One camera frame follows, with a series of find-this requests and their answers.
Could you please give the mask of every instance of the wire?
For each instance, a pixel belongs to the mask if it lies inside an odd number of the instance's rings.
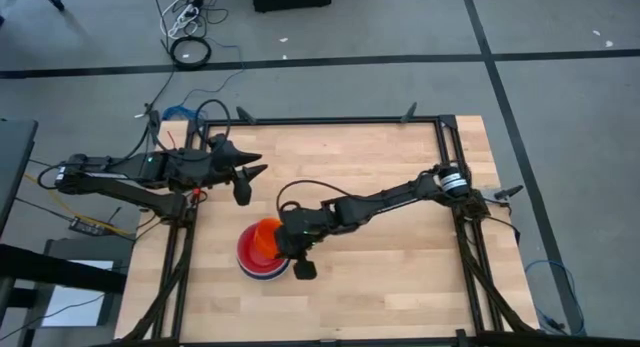
[[[118,214],[118,212],[120,212],[121,209],[122,209],[122,207],[116,208],[116,210],[113,211],[113,213],[111,214],[111,217],[109,217],[109,219],[107,220],[107,223],[111,223],[113,218]]]
[[[224,103],[222,103],[220,100],[218,99],[209,99],[206,100],[204,102],[202,102],[200,104],[200,106],[198,107],[198,109],[196,109],[196,118],[195,118],[195,123],[196,123],[196,132],[198,133],[198,136],[200,136],[200,140],[201,141],[206,141],[207,138],[205,138],[204,133],[200,130],[200,128],[198,127],[198,116],[200,115],[200,112],[202,111],[202,109],[208,105],[209,103],[216,103],[218,104],[218,106],[220,106],[220,108],[222,108],[222,111],[224,112],[225,116],[227,117],[227,126],[226,129],[224,131],[224,140],[219,142],[211,151],[211,155],[213,155],[214,153],[216,153],[220,148],[222,148],[222,146],[224,146],[224,144],[227,142],[227,140],[229,140],[229,132],[231,132],[231,115],[229,114],[229,109],[227,108],[227,106],[225,106]]]
[[[210,23],[212,25],[220,24],[220,23],[224,22],[227,19],[227,17],[229,17],[229,10],[228,9],[226,9],[226,8],[215,8],[215,5],[216,5],[217,2],[218,2],[218,0],[211,0],[211,1],[209,1],[208,4],[206,4],[206,6],[203,5],[202,8],[201,8],[203,11],[206,11],[205,17],[206,17],[207,23]],[[210,12],[224,12],[224,16],[220,20],[212,22],[211,19],[209,18],[209,13]]]
[[[145,158],[142,158],[140,160],[140,168],[138,169],[138,175],[142,175],[142,169],[144,168],[144,165],[147,163],[147,157],[146,156],[149,153],[149,140],[151,139],[150,136],[151,136],[151,133],[147,134],[147,141],[144,144],[144,155],[145,155]]]
[[[31,206],[31,207],[35,207],[35,208],[37,208],[37,209],[40,209],[40,210],[43,210],[43,211],[45,211],[45,212],[51,213],[52,215],[54,215],[54,216],[56,216],[56,217],[59,217],[59,218],[62,218],[63,220],[65,220],[65,221],[67,221],[67,222],[71,222],[71,221],[73,221],[73,218],[67,217],[67,216],[65,216],[65,215],[63,215],[63,214],[61,214],[61,213],[56,212],[56,211],[53,211],[53,210],[50,210],[50,209],[48,209],[48,208],[45,208],[45,207],[39,206],[39,205],[37,205],[37,204],[35,204],[35,203],[32,203],[32,202],[29,202],[29,201],[25,201],[25,200],[23,200],[22,198],[17,197],[17,196],[16,196],[16,197],[14,197],[14,198],[15,198],[15,200],[16,200],[16,201],[20,201],[20,202],[22,202],[22,203],[24,203],[24,204],[27,204],[27,205]]]
[[[153,216],[151,216],[151,218],[149,218],[149,220],[148,220],[147,222],[144,222],[144,223],[140,224],[138,227],[136,227],[136,230],[139,230],[140,228],[142,228],[142,227],[144,227],[144,226],[148,225],[148,224],[149,224],[149,223],[151,223],[154,219],[156,219],[156,217],[158,217],[158,216],[154,214]]]
[[[206,111],[203,111],[202,113],[204,115],[204,118],[207,118]],[[164,112],[162,112],[163,121],[171,120],[174,116],[183,117],[188,120],[194,120],[196,119],[196,112],[182,106],[169,107],[164,110]]]
[[[52,165],[48,164],[48,163],[44,163],[44,162],[40,162],[38,160],[34,160],[32,158],[29,158],[29,162],[33,162],[35,164],[39,164],[39,165],[43,165],[45,167],[52,167]]]
[[[56,168],[58,168],[60,166],[61,166],[60,164],[57,164],[55,166],[49,166],[49,167],[45,168],[44,170],[42,170],[42,172],[40,172],[40,174],[38,174],[38,178],[35,180],[36,184],[38,186],[40,186],[41,188],[44,188],[44,189],[46,189],[48,191],[58,189],[58,187],[56,187],[56,186],[45,186],[44,183],[42,183],[42,177],[47,172],[49,172],[51,170],[54,170],[54,169],[56,169]]]
[[[151,110],[153,109],[153,107],[155,106],[156,102],[158,101],[158,99],[160,98],[160,96],[162,95],[162,93],[164,93],[164,91],[167,89],[167,86],[169,85],[169,82],[171,82],[171,79],[173,78],[173,75],[176,73],[176,68],[174,66],[174,68],[171,70],[171,74],[169,75],[169,78],[167,79],[167,81],[164,83],[164,85],[162,86],[162,88],[160,89],[160,91],[158,92],[158,94],[156,94],[156,96],[153,98],[153,101],[151,101],[151,103],[146,105],[146,110],[145,110],[145,114],[148,114],[149,112],[151,112]]]
[[[513,210],[511,209],[511,204],[509,202],[500,202],[489,198],[484,198],[484,200],[487,202],[495,203],[500,207],[507,207],[509,209],[509,216],[511,216],[511,212],[513,212]]]
[[[138,149],[140,149],[140,146],[142,146],[142,143],[144,142],[144,140],[147,137],[148,133],[149,133],[149,125],[147,125],[144,128],[144,131],[142,132],[142,136],[140,136],[140,139],[138,140],[138,143],[136,143],[135,147],[133,147],[133,149],[129,153],[127,153],[124,157],[122,157],[122,159],[120,159],[120,160],[118,160],[116,162],[113,162],[113,163],[109,163],[108,167],[117,166],[117,165],[119,165],[121,163],[124,163],[124,162],[130,160],[131,157],[133,157],[133,155],[136,153],[136,151]]]
[[[162,8],[160,7],[160,1],[155,0],[156,2],[156,8],[158,9],[158,14],[160,15],[160,20],[162,21],[162,26],[164,27],[164,30],[167,30],[167,23],[164,20],[164,15],[162,14]],[[160,40],[160,43],[164,46],[164,51],[167,52],[167,54],[169,54],[169,36],[167,34],[165,34],[165,40],[164,42],[162,40]]]
[[[176,149],[176,140],[173,139],[173,136],[171,135],[171,131],[167,131],[167,134],[169,135],[169,138],[171,138],[171,143],[173,143],[173,149]]]
[[[176,20],[173,23],[173,26],[171,27],[171,29],[167,31],[167,24],[165,22],[164,16],[179,1],[180,0],[173,1],[169,5],[169,7],[167,7],[164,11],[162,11],[162,13],[160,13],[160,31],[162,32],[163,35],[173,40],[176,40],[179,38],[179,37],[176,37],[176,35],[178,34],[178,31],[180,31],[181,29],[184,30],[200,14],[200,9],[187,1],[185,8],[182,10],[182,12],[180,12],[178,17],[176,17]],[[191,34],[193,34],[197,29],[198,29],[198,26],[196,25],[196,27],[191,31]]]
[[[162,221],[159,221],[158,223],[154,224],[153,226],[149,227],[146,229],[146,231],[142,232],[138,237],[136,237],[134,243],[138,242],[140,240],[140,238],[142,238],[142,236],[146,235],[147,233],[149,233],[149,231],[151,231],[152,229],[156,228],[158,225],[160,225],[162,223]]]
[[[31,182],[36,183],[36,184],[38,184],[38,185],[39,185],[39,183],[38,183],[39,181],[38,181],[38,180],[36,180],[35,178],[33,178],[31,175],[29,175],[29,174],[25,173],[25,174],[24,174],[24,176],[25,176],[25,178],[27,178],[29,181],[31,181]],[[67,211],[67,212],[69,212],[70,214],[74,215],[74,216],[75,216],[75,217],[77,217],[78,219],[81,219],[81,220],[83,220],[83,221],[85,221],[85,222],[91,222],[91,223],[93,223],[93,224],[96,224],[96,225],[98,225],[98,226],[101,226],[101,227],[103,227],[103,228],[105,228],[105,229],[108,229],[109,231],[114,232],[114,233],[117,233],[117,234],[119,234],[119,235],[123,235],[123,236],[125,236],[125,235],[127,235],[127,234],[128,234],[126,231],[123,231],[123,230],[121,230],[121,229],[119,229],[119,228],[113,227],[113,226],[111,226],[111,225],[109,225],[109,224],[106,224],[106,223],[104,223],[104,222],[101,222],[101,221],[95,220],[95,219],[93,219],[93,218],[91,218],[91,217],[87,217],[87,216],[84,216],[84,215],[81,215],[81,214],[79,214],[79,213],[74,212],[74,211],[73,211],[73,210],[72,210],[72,209],[71,209],[71,208],[70,208],[66,203],[64,203],[64,201],[62,201],[62,199],[61,199],[61,198],[60,198],[60,197],[55,193],[55,191],[52,191],[51,189],[49,189],[49,190],[47,190],[47,192],[49,192],[49,195],[51,196],[51,198],[52,198],[52,199],[53,199],[53,200],[54,200],[58,205],[60,205],[60,207],[62,207],[64,210],[66,210],[66,211]]]
[[[496,221],[496,222],[500,222],[500,223],[502,223],[502,224],[504,224],[504,225],[507,225],[507,226],[511,227],[511,229],[513,229],[513,231],[514,231],[515,233],[520,234],[520,231],[516,228],[516,226],[512,225],[512,224],[511,224],[511,223],[509,223],[509,222],[506,222],[506,221],[503,221],[503,220],[501,220],[501,219],[498,219],[498,218],[495,218],[495,217],[491,217],[491,216],[485,216],[485,218],[488,218],[488,219],[490,219],[490,220],[494,220],[494,221]]]
[[[578,302],[578,298],[576,297],[576,281],[573,278],[573,274],[571,273],[571,271],[562,263],[560,262],[556,262],[556,261],[552,261],[552,260],[535,260],[531,263],[529,263],[525,268],[524,268],[524,273],[527,274],[529,272],[529,270],[531,270],[531,268],[533,266],[539,265],[541,263],[546,263],[549,264],[550,266],[556,266],[556,267],[560,267],[565,275],[567,276],[568,280],[569,280],[569,288],[570,288],[570,292],[571,292],[571,296],[573,297],[573,301],[576,304],[576,308],[578,309],[578,314],[580,315],[580,330],[576,333],[573,333],[574,336],[576,335],[581,335],[584,332],[585,329],[585,322],[584,322],[584,314],[582,313],[582,307],[580,307],[580,303]],[[552,324],[558,324],[557,322],[555,322],[555,320],[551,317],[549,317],[547,314],[543,313],[538,307],[536,307],[536,311],[542,315],[544,321],[546,323],[552,322]],[[560,328],[554,328],[555,331],[560,332],[560,333],[564,333],[567,334],[565,331],[563,331]]]
[[[34,318],[34,319],[32,319],[31,321],[29,321],[27,324],[23,325],[22,327],[20,327],[20,328],[18,328],[18,329],[15,329],[15,330],[13,330],[12,332],[10,332],[9,334],[7,334],[7,335],[5,335],[4,337],[0,338],[0,342],[2,342],[2,341],[4,341],[4,340],[6,340],[7,338],[9,338],[9,337],[13,336],[13,335],[14,335],[14,334],[16,334],[16,333],[18,333],[18,332],[22,331],[23,329],[28,328],[29,326],[31,326],[31,325],[32,325],[33,323],[35,323],[35,322],[38,322],[38,321],[43,320],[43,319],[45,319],[45,318],[53,317],[53,316],[55,316],[55,315],[58,315],[58,314],[60,314],[60,313],[62,313],[62,312],[64,312],[64,311],[66,311],[66,310],[70,309],[70,308],[74,308],[74,307],[81,307],[81,306],[84,306],[84,305],[88,305],[89,303],[93,303],[93,302],[95,302],[95,301],[97,301],[97,300],[101,299],[101,298],[102,298],[102,297],[104,297],[105,295],[106,295],[106,293],[103,293],[103,294],[101,294],[100,296],[98,296],[98,297],[96,297],[96,298],[94,298],[94,299],[92,299],[92,300],[90,300],[90,301],[83,302],[83,303],[78,303],[78,304],[73,304],[73,305],[69,305],[69,306],[67,306],[67,307],[65,307],[65,308],[62,308],[62,309],[60,309],[60,310],[58,310],[58,311],[56,311],[56,312],[54,312],[54,313],[52,313],[52,314],[50,314],[50,315],[40,316],[40,317],[38,317],[38,318]]]
[[[217,45],[218,47],[221,47],[221,48],[233,48],[233,49],[236,49],[238,51],[239,62],[240,62],[240,65],[241,65],[242,68],[239,71],[234,72],[229,77],[227,77],[224,80],[224,82],[222,82],[222,85],[220,85],[220,87],[218,87],[216,89],[206,90],[206,89],[196,88],[196,89],[193,89],[193,90],[189,91],[189,93],[187,93],[187,96],[182,100],[182,102],[179,104],[179,106],[184,106],[184,104],[191,97],[191,95],[196,93],[196,92],[212,93],[213,94],[213,93],[218,93],[218,92],[222,91],[226,87],[227,83],[229,83],[229,81],[233,77],[243,73],[246,70],[246,66],[244,64],[244,59],[242,58],[242,49],[240,48],[240,46],[238,46],[238,45],[224,45],[224,44],[218,43],[218,41],[214,40],[211,37],[205,37],[204,39],[213,42],[215,45]]]

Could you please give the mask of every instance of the red bowl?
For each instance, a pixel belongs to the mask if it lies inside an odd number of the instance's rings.
[[[281,275],[289,266],[288,259],[264,257],[254,244],[258,224],[249,226],[238,238],[236,257],[238,264],[249,277],[260,280],[273,279]]]

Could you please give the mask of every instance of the cable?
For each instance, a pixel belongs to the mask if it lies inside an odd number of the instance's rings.
[[[144,227],[144,226],[148,225],[148,224],[149,224],[149,223],[151,223],[154,219],[156,219],[156,217],[158,217],[158,216],[154,214],[153,216],[151,216],[151,218],[149,218],[149,220],[148,220],[147,222],[144,222],[144,223],[140,224],[138,227],[136,227],[136,230],[139,230],[140,228],[142,228],[142,227]]]
[[[162,21],[162,26],[164,27],[164,30],[167,30],[167,23],[164,20],[164,15],[162,14],[162,8],[160,7],[160,1],[155,0],[156,2],[156,8],[158,9],[158,14],[160,15],[160,20]],[[167,34],[165,34],[165,40],[164,42],[162,40],[160,40],[160,43],[162,44],[162,46],[164,46],[164,51],[167,52],[167,54],[169,54],[169,36]]]
[[[36,184],[38,186],[40,186],[41,188],[44,188],[44,189],[46,189],[48,191],[58,189],[58,187],[56,187],[56,186],[45,186],[42,183],[42,176],[44,176],[47,172],[49,172],[51,170],[54,170],[54,169],[56,169],[58,167],[60,167],[60,164],[57,164],[55,166],[49,166],[49,167],[45,168],[44,170],[42,170],[42,172],[40,172],[40,174],[38,174],[38,178],[35,180]]]
[[[35,164],[39,164],[39,165],[43,165],[45,167],[52,167],[52,165],[48,164],[48,163],[44,163],[44,162],[40,162],[38,160],[34,160],[32,158],[29,158],[29,162],[33,162]]]
[[[147,233],[149,233],[149,231],[151,231],[152,229],[156,228],[158,225],[160,225],[162,223],[162,221],[159,221],[158,223],[154,224],[153,226],[147,228],[146,231],[142,232],[138,237],[136,237],[136,239],[134,240],[134,243],[138,242],[140,240],[140,238],[142,238],[142,236],[146,235]]]
[[[111,214],[111,217],[109,217],[109,219],[107,220],[107,223],[111,223],[113,218],[118,214],[118,212],[120,212],[121,209],[122,209],[122,207],[116,208],[116,210],[113,211],[113,213]]]
[[[500,202],[500,201],[496,201],[488,198],[484,198],[484,200],[487,202],[495,203],[500,207],[507,207],[509,209],[509,216],[511,216],[511,212],[513,212],[513,210],[511,209],[511,204],[509,202]]]
[[[211,1],[209,1],[208,4],[203,5],[202,8],[201,8],[203,11],[206,11],[205,17],[206,17],[207,23],[210,23],[212,25],[220,24],[220,23],[224,22],[227,19],[227,17],[229,17],[229,10],[228,9],[226,9],[226,8],[215,8],[215,5],[216,5],[217,2],[218,2],[218,0],[211,0]],[[212,22],[209,19],[209,13],[210,12],[220,12],[220,11],[224,12],[224,16],[220,20]]]
[[[138,143],[136,143],[135,147],[133,147],[133,149],[131,150],[131,152],[127,153],[124,157],[122,157],[122,159],[113,162],[113,163],[109,163],[107,166],[108,167],[113,167],[113,166],[117,166],[123,162],[128,161],[129,159],[131,159],[131,157],[136,153],[136,151],[138,149],[140,149],[140,146],[142,146],[142,143],[144,142],[145,138],[147,137],[147,133],[149,133],[149,125],[147,125],[144,128],[144,131],[142,132],[142,136],[140,137],[140,140],[138,140]]]
[[[169,138],[171,138],[171,143],[173,143],[173,149],[176,149],[176,140],[173,139],[173,136],[171,135],[171,131],[167,131],[167,134],[169,135]]]
[[[200,9],[199,8],[195,7],[191,3],[187,3],[186,7],[182,10],[182,12],[180,12],[178,17],[176,18],[176,20],[173,23],[173,26],[171,27],[171,29],[169,29],[167,31],[167,29],[166,29],[167,27],[166,27],[166,23],[165,23],[165,20],[164,20],[164,16],[179,1],[180,0],[173,1],[169,5],[169,7],[167,7],[160,14],[160,31],[162,32],[163,35],[165,35],[166,37],[169,37],[169,38],[171,38],[173,40],[177,40],[178,39],[178,37],[176,37],[176,34],[178,33],[179,30],[184,29],[185,27],[187,27],[189,25],[189,23],[194,21],[198,17],[198,15],[200,14]],[[196,29],[197,29],[197,25],[196,25],[196,28],[191,31],[191,33],[195,32]]]
[[[200,60],[196,62],[189,62],[189,63],[183,62],[180,59],[178,59],[178,56],[176,55],[176,49],[180,44],[185,42],[196,42],[203,45],[204,48],[206,49],[204,57],[202,57]],[[207,62],[209,62],[209,59],[211,58],[211,53],[212,53],[211,45],[207,43],[206,39],[202,37],[195,37],[195,36],[186,36],[186,37],[177,38],[173,42],[173,44],[171,44],[171,48],[169,49],[169,56],[171,57],[171,60],[173,61],[173,65],[175,66],[175,68],[179,70],[186,70],[186,71],[193,71],[207,64]]]
[[[144,144],[144,155],[146,156],[147,153],[149,153],[149,140],[151,133],[147,134],[147,141]],[[138,169],[138,175],[142,175],[142,169],[144,168],[144,165],[147,163],[147,158],[142,158],[140,161],[140,168]]]
[[[234,49],[236,49],[238,51],[239,62],[240,62],[240,65],[242,66],[242,68],[240,69],[240,71],[234,72],[229,77],[227,77],[224,80],[224,82],[222,82],[222,85],[220,85],[220,87],[218,87],[218,88],[216,88],[214,90],[206,90],[206,89],[196,88],[196,89],[193,89],[193,90],[189,91],[189,93],[187,93],[187,96],[182,100],[182,102],[179,104],[179,106],[184,106],[184,104],[191,97],[191,95],[196,93],[196,92],[218,93],[218,92],[222,91],[226,87],[227,83],[229,83],[229,81],[233,77],[243,73],[246,70],[246,66],[244,64],[244,59],[242,58],[242,49],[240,48],[240,46],[238,46],[238,45],[223,45],[221,43],[218,43],[216,40],[214,40],[211,37],[205,37],[205,39],[208,40],[208,41],[212,41],[215,45],[217,45],[218,47],[221,47],[221,48],[234,48]]]
[[[37,208],[37,209],[40,209],[40,210],[43,210],[43,211],[45,211],[45,212],[51,213],[52,215],[54,215],[54,216],[56,216],[56,217],[58,217],[58,218],[62,218],[63,220],[65,220],[65,221],[67,221],[67,222],[71,222],[71,221],[73,221],[73,218],[67,217],[67,216],[65,216],[65,215],[63,215],[63,214],[61,214],[61,213],[56,212],[56,211],[53,211],[53,210],[50,210],[50,209],[48,209],[48,208],[45,208],[45,207],[39,206],[39,205],[37,205],[37,204],[35,204],[35,203],[32,203],[32,202],[29,202],[29,201],[25,201],[25,200],[23,200],[22,198],[17,197],[17,196],[16,196],[16,197],[14,197],[14,198],[15,198],[15,200],[16,200],[16,201],[20,201],[20,202],[22,202],[22,203],[24,203],[24,204],[27,204],[27,205],[31,206],[31,207],[35,207],[35,208]]]
[[[160,91],[156,94],[156,96],[153,98],[153,101],[151,101],[151,103],[147,103],[145,105],[146,109],[145,109],[145,113],[144,114],[149,114],[149,112],[151,112],[151,110],[153,109],[153,107],[155,106],[156,102],[158,101],[158,99],[160,98],[160,96],[162,95],[162,93],[164,93],[164,91],[167,89],[167,86],[169,85],[169,82],[171,82],[171,79],[173,78],[173,75],[176,73],[176,69],[175,67],[171,70],[171,74],[169,75],[169,78],[167,79],[167,81],[164,83],[164,85],[162,86],[162,88],[160,89]]]
[[[93,303],[93,302],[95,302],[95,301],[97,301],[97,300],[101,299],[101,298],[102,298],[102,297],[104,297],[105,295],[106,295],[106,293],[103,293],[103,294],[101,294],[100,296],[98,296],[98,297],[96,297],[96,298],[94,298],[94,299],[92,299],[92,300],[90,300],[90,301],[83,302],[83,303],[78,303],[78,304],[73,304],[73,305],[69,305],[69,306],[67,306],[67,307],[65,307],[65,308],[62,308],[62,309],[60,309],[60,310],[58,310],[58,311],[56,311],[56,312],[54,312],[54,313],[52,313],[52,314],[50,314],[50,315],[40,316],[40,317],[38,317],[38,318],[34,318],[34,319],[32,319],[31,321],[29,321],[27,324],[23,325],[22,327],[20,327],[20,328],[18,328],[18,329],[15,329],[15,330],[13,330],[12,332],[10,332],[9,334],[7,334],[7,335],[5,335],[4,337],[0,338],[0,342],[2,342],[2,341],[4,341],[4,340],[6,340],[7,338],[9,338],[9,337],[13,336],[13,335],[14,335],[14,334],[16,334],[16,333],[18,333],[18,332],[22,331],[23,329],[28,328],[29,326],[31,326],[31,325],[32,325],[33,323],[35,323],[35,322],[38,322],[38,321],[43,320],[43,319],[45,319],[45,318],[53,317],[53,316],[55,316],[55,315],[57,315],[57,314],[60,314],[60,313],[62,313],[62,312],[64,312],[64,311],[66,311],[66,310],[70,309],[70,308],[74,308],[74,307],[81,307],[81,306],[84,306],[84,305],[88,305],[89,303]]]
[[[494,221],[496,221],[496,222],[500,222],[500,223],[502,223],[502,224],[504,224],[504,225],[507,225],[507,226],[511,227],[511,229],[513,229],[513,231],[514,231],[515,233],[520,234],[520,231],[516,228],[516,226],[512,225],[512,224],[511,224],[511,223],[509,223],[509,222],[506,222],[506,221],[503,221],[503,220],[501,220],[501,219],[497,219],[497,218],[495,218],[495,217],[491,217],[491,216],[486,216],[485,218],[488,218],[488,219],[490,219],[490,220],[494,220]]]
[[[196,119],[196,112],[194,110],[190,110],[182,106],[169,107],[166,110],[164,110],[164,112],[162,112],[163,121],[171,120],[175,116],[183,117],[188,120],[194,120]]]
[[[24,176],[25,176],[25,178],[27,178],[29,181],[31,181],[31,182],[33,182],[33,183],[36,183],[36,184],[38,184],[38,185],[40,184],[40,183],[39,183],[39,180],[36,180],[36,179],[35,179],[35,178],[33,178],[31,175],[29,175],[29,174],[25,173],[25,174],[24,174]],[[64,210],[66,210],[66,211],[67,211],[67,212],[69,212],[70,214],[74,215],[74,216],[75,216],[75,217],[77,217],[78,219],[81,219],[81,220],[83,220],[83,221],[85,221],[85,222],[91,222],[91,223],[93,223],[93,224],[96,224],[96,225],[98,225],[98,226],[101,226],[101,227],[103,227],[103,228],[105,228],[105,229],[108,229],[109,231],[114,232],[114,233],[119,234],[119,235],[126,236],[126,235],[128,234],[126,231],[123,231],[123,230],[121,230],[121,229],[119,229],[119,228],[115,228],[115,227],[113,227],[113,226],[111,226],[111,225],[108,225],[108,224],[106,224],[106,223],[104,223],[104,222],[101,222],[101,221],[95,220],[95,219],[93,219],[93,218],[91,218],[91,217],[87,217],[87,216],[84,216],[84,215],[81,215],[81,214],[79,214],[79,213],[74,212],[73,210],[71,210],[71,208],[70,208],[66,203],[64,203],[64,201],[62,201],[62,199],[60,199],[60,197],[59,197],[59,196],[58,196],[54,191],[52,191],[51,189],[48,189],[48,190],[47,190],[47,192],[49,192],[49,195],[51,196],[51,198],[52,198],[52,199],[53,199],[53,200],[54,200],[58,205],[60,205],[60,207],[62,207]]]
[[[571,273],[571,271],[569,271],[569,269],[567,267],[565,267],[565,265],[563,265],[560,262],[556,262],[556,261],[552,261],[552,260],[535,260],[535,261],[529,263],[524,268],[524,273],[527,274],[529,272],[529,270],[533,266],[541,264],[541,263],[547,263],[550,266],[560,267],[564,271],[565,275],[567,275],[567,278],[569,280],[569,287],[570,287],[571,296],[573,297],[573,301],[576,303],[576,308],[578,309],[578,314],[580,315],[580,330],[578,332],[574,333],[573,335],[574,336],[581,335],[584,332],[584,329],[585,329],[584,314],[582,313],[582,307],[580,307],[580,303],[578,302],[578,298],[576,297],[576,282],[575,282],[575,279],[573,278],[573,274]],[[562,325],[559,324],[558,322],[556,322],[553,318],[551,318],[547,314],[543,313],[538,307],[536,307],[536,311],[542,316],[543,320],[547,324],[549,324],[552,328],[554,328],[555,332],[560,332],[560,333],[563,333],[563,334],[567,334],[565,331],[562,330]]]
[[[202,109],[208,105],[209,103],[217,103],[218,106],[220,106],[220,108],[222,108],[222,111],[224,112],[225,116],[227,117],[227,125],[226,125],[226,129],[224,131],[224,140],[219,142],[215,148],[211,151],[211,155],[213,155],[214,153],[216,153],[220,148],[222,148],[222,146],[225,144],[225,142],[227,142],[229,140],[229,132],[231,132],[231,115],[229,114],[229,109],[227,108],[227,106],[225,106],[224,103],[222,103],[220,100],[218,99],[209,99],[206,100],[204,102],[202,102],[200,104],[200,106],[198,107],[198,109],[196,109],[196,118],[195,118],[195,123],[196,123],[196,132],[198,133],[198,136],[200,136],[200,140],[201,141],[206,141],[207,138],[205,138],[204,133],[200,130],[200,127],[198,127],[198,116],[200,116],[200,112],[202,111]]]

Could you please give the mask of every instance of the black metal frame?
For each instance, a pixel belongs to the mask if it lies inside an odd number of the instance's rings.
[[[211,127],[225,126],[227,121],[224,120],[208,120],[204,121],[202,128],[204,129],[204,135],[208,136]],[[337,118],[270,118],[260,119],[255,123],[249,123],[245,120],[232,120],[232,126],[286,126],[286,125],[332,125],[332,124],[390,124],[400,123],[399,117],[337,117]],[[453,148],[455,153],[455,161],[461,166],[463,172],[467,171],[467,165],[465,163],[464,152],[460,141],[460,135],[458,133],[458,127],[456,124],[455,116],[453,115],[441,115],[441,116],[413,116],[408,123],[432,123],[435,127],[436,140],[438,144],[438,150],[440,153],[440,159],[442,162],[452,162],[449,159],[449,153],[447,151],[447,144],[445,140],[445,133],[448,132],[453,142]],[[190,121],[187,128],[187,138],[185,141],[186,147],[193,145],[195,133],[195,124]],[[206,148],[205,141],[200,141],[200,149]],[[462,250],[462,244],[467,243],[465,221],[459,218],[458,213],[452,210],[453,220],[456,228],[456,233],[463,238],[458,238],[459,250]],[[178,242],[178,229],[179,226],[172,225],[169,232],[169,240],[167,242],[167,248],[165,251],[165,258],[163,262],[163,271],[160,286],[164,286],[167,282],[167,278],[170,275],[173,260],[175,258],[175,250]],[[486,246],[482,237],[482,231],[480,230],[479,223],[472,226],[472,231],[475,237],[475,249],[479,258],[479,265],[483,273],[491,281],[491,271],[489,269],[489,262],[487,257]],[[188,229],[184,240],[184,248],[188,249],[187,259],[187,273],[185,273],[178,287],[178,294],[176,298],[176,307],[174,310],[173,323],[171,328],[171,337],[177,340],[180,339],[180,332],[182,326],[182,317],[184,314],[184,305],[186,299],[186,290],[188,283],[188,266],[191,259],[191,251],[193,248],[194,229]],[[471,269],[464,263],[462,263],[464,271],[465,286],[467,290],[467,296],[469,298],[469,305],[471,309],[471,315],[473,319],[473,326],[476,334],[481,331],[485,331],[485,325],[482,318],[482,312],[480,307],[480,301],[478,298],[478,290],[476,288],[475,277]],[[502,319],[496,306],[492,303],[491,298],[487,296],[489,301],[489,309],[491,314],[491,320],[493,322],[494,329],[496,331],[503,331]],[[162,329],[164,325],[164,309],[158,318],[156,319],[152,338],[162,337]],[[367,340],[339,340],[339,341],[264,341],[264,342],[205,342],[205,343],[181,343],[183,346],[317,346],[319,344],[324,345],[336,345],[339,343],[343,346],[372,346],[372,345],[420,345],[420,346],[442,346],[442,345],[457,345],[460,341],[460,336],[457,337],[425,337],[425,338],[397,338],[397,339],[367,339]]]

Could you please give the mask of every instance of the metal stand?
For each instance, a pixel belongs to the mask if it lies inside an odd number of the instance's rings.
[[[363,118],[306,118],[306,119],[261,119],[249,121],[233,120],[232,126],[247,126],[247,125],[304,125],[304,124],[374,124],[374,123],[397,123],[398,119],[395,117],[363,117]],[[460,144],[460,136],[458,134],[455,116],[435,116],[435,117],[414,117],[411,113],[407,118],[404,118],[403,123],[433,123],[435,125],[438,148],[440,156],[443,162],[455,162],[463,170],[467,171],[467,166],[464,160],[464,153]],[[204,135],[209,134],[209,129],[214,126],[225,125],[226,121],[204,121]],[[447,151],[447,145],[445,143],[444,133],[445,129],[447,133],[450,133],[453,141],[453,148],[455,152],[455,159],[450,160],[449,153]],[[186,145],[192,146],[195,137],[195,125],[190,121],[187,129]],[[528,326],[518,315],[511,309],[507,301],[502,297],[500,292],[495,288],[491,278],[491,271],[489,268],[489,261],[487,257],[487,251],[484,245],[482,236],[482,230],[479,223],[472,224],[472,233],[475,236],[476,243],[476,259],[468,244],[467,233],[465,224],[468,223],[461,218],[460,211],[452,210],[455,229],[458,240],[458,247],[460,252],[461,263],[464,270],[465,285],[467,289],[467,295],[471,307],[471,314],[473,317],[473,325],[475,329],[476,337],[467,337],[464,330],[457,330],[454,337],[443,338],[399,338],[399,339],[371,339],[371,340],[333,340],[333,341],[265,341],[265,342],[246,342],[246,343],[225,343],[225,342],[200,342],[200,343],[179,343],[180,330],[182,324],[183,309],[186,299],[186,288],[188,282],[187,273],[181,273],[179,276],[180,287],[176,298],[176,307],[174,312],[173,326],[171,330],[171,338],[160,338],[162,335],[162,325],[164,320],[164,313],[161,313],[154,319],[154,330],[151,340],[127,340],[115,341],[113,344],[105,345],[110,347],[124,347],[124,346],[320,346],[327,344],[328,346],[459,346],[459,347],[472,347],[472,346],[509,346],[509,347],[560,347],[560,346],[575,346],[575,347],[604,347],[604,346],[633,346],[640,347],[640,341],[622,340],[612,338],[592,338],[592,337],[574,337],[574,336],[550,336],[542,332],[535,331],[532,327]],[[187,234],[184,241],[184,252],[187,257],[191,254],[194,237],[194,226],[191,226],[187,230]],[[172,287],[176,283],[175,271],[171,272],[171,265],[175,257],[175,249],[177,243],[177,226],[172,226],[172,232],[169,234],[169,241],[167,244],[167,250],[165,253],[165,263],[162,274],[161,289],[164,290],[163,296],[159,296],[154,304],[163,303],[168,296],[169,292],[164,287]],[[185,258],[181,263],[181,268],[187,268],[189,264],[189,258]],[[478,291],[476,288],[476,282],[478,281],[487,294],[489,301],[489,310],[491,314],[491,320],[493,328],[496,331],[486,331],[484,321],[482,320],[482,313],[480,310],[480,303],[478,299]],[[514,332],[502,332],[504,327],[502,326],[502,318],[507,321],[509,326]],[[141,338],[147,331],[147,329],[136,328],[136,336]]]

